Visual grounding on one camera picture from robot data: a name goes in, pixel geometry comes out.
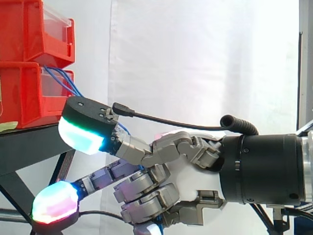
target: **white curtain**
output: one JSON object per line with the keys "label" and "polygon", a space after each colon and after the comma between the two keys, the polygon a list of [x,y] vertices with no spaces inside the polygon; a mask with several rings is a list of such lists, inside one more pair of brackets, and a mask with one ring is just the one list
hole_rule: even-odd
{"label": "white curtain", "polygon": [[[297,0],[113,0],[108,102],[199,125],[232,114],[261,134],[292,133],[298,18]],[[147,142],[174,129],[137,118],[121,122]],[[101,209],[119,213],[112,192],[103,190]],[[178,224],[165,233],[267,234],[249,206],[204,209],[204,220],[204,227]],[[102,217],[100,233],[132,229]]]}

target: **black metal stand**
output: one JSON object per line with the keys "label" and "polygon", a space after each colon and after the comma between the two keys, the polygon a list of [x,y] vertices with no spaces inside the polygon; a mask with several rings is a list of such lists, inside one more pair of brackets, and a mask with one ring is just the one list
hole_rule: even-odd
{"label": "black metal stand", "polygon": [[[74,153],[75,150],[61,139],[57,124],[0,133],[0,191],[27,223],[31,224],[35,197],[16,171],[61,154],[49,182],[53,184],[66,178]],[[22,221],[21,217],[10,220],[10,216],[18,216],[12,210],[5,210],[5,215],[4,221]]]}

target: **white backdrop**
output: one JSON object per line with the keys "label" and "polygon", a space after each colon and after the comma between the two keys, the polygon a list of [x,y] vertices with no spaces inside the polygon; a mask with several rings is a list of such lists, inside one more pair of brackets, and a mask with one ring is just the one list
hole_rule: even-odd
{"label": "white backdrop", "polygon": [[[111,15],[111,0],[45,0],[75,20],[76,62],[71,69],[85,96],[194,124],[217,125],[230,113],[253,122],[261,134],[295,130],[297,0],[112,1]],[[121,120],[147,142],[173,129],[135,118]],[[36,194],[48,183],[56,161],[19,174]],[[77,153],[68,179],[109,161],[112,157],[106,161],[104,154]],[[8,203],[2,198],[0,206]],[[119,213],[119,206],[108,188],[85,199],[81,210]],[[205,210],[204,219],[204,227],[175,225],[165,232],[267,234],[248,206],[228,204],[223,213]],[[20,235],[30,227],[1,222],[0,229]],[[64,234],[132,233],[127,224],[93,215],[82,217]]]}
{"label": "white backdrop", "polygon": [[[232,114],[261,134],[294,132],[297,45],[296,0],[113,0],[108,102],[199,125]],[[173,129],[122,121],[149,142]],[[119,212],[112,189],[103,191],[101,208]],[[102,235],[131,234],[101,220]],[[205,209],[204,220],[204,227],[178,224],[165,234],[267,234],[249,206]]]}

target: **blue wire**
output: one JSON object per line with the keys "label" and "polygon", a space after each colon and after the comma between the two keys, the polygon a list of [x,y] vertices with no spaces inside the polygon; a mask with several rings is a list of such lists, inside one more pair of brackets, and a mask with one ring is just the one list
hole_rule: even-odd
{"label": "blue wire", "polygon": [[[159,222],[161,222],[161,221],[162,221],[161,216],[158,215],[158,216],[156,217],[156,220],[159,221]],[[161,235],[164,235],[164,226],[163,226],[163,224],[162,224],[162,223],[159,223],[159,224],[157,224],[157,226],[158,226],[158,228],[159,228],[160,231],[161,231]]]}
{"label": "blue wire", "polygon": [[130,132],[127,130],[127,128],[126,128],[122,123],[119,122],[118,125],[119,125],[124,131],[126,131],[128,135],[131,136]]}
{"label": "blue wire", "polygon": [[80,91],[78,90],[78,88],[76,87],[76,85],[74,84],[74,82],[72,81],[72,79],[68,76],[68,74],[59,68],[53,68],[53,67],[48,67],[48,69],[50,70],[54,70],[57,71],[64,79],[66,82],[68,82],[68,84],[70,84],[70,86],[73,88],[74,91],[76,91],[76,93],[78,94],[78,96],[84,97]]}
{"label": "blue wire", "polygon": [[80,93],[80,91],[78,90],[78,88],[76,87],[76,85],[74,84],[74,82],[71,80],[71,78],[68,76],[68,74],[62,70],[62,69],[56,69],[58,72],[61,72],[62,74],[65,75],[65,77],[67,78],[67,82],[75,89],[75,91],[81,96],[84,97],[83,94]]}
{"label": "blue wire", "polygon": [[74,95],[78,95],[75,91],[71,90],[68,86],[66,86],[65,84],[63,84],[46,66],[44,66],[44,69],[47,71],[47,73],[50,74],[50,76],[57,82],[59,83],[62,87],[64,87],[66,90],[68,90],[69,92],[71,92]]}

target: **red storage bin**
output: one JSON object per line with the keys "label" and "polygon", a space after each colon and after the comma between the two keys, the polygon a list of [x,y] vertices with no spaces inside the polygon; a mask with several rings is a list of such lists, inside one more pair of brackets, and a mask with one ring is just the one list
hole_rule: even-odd
{"label": "red storage bin", "polygon": [[[66,72],[73,80],[73,72]],[[8,123],[14,128],[57,123],[71,95],[34,62],[0,62],[0,88],[0,130],[12,129],[6,128]]]}
{"label": "red storage bin", "polygon": [[0,61],[58,68],[74,62],[74,21],[42,0],[0,0],[0,19]]}

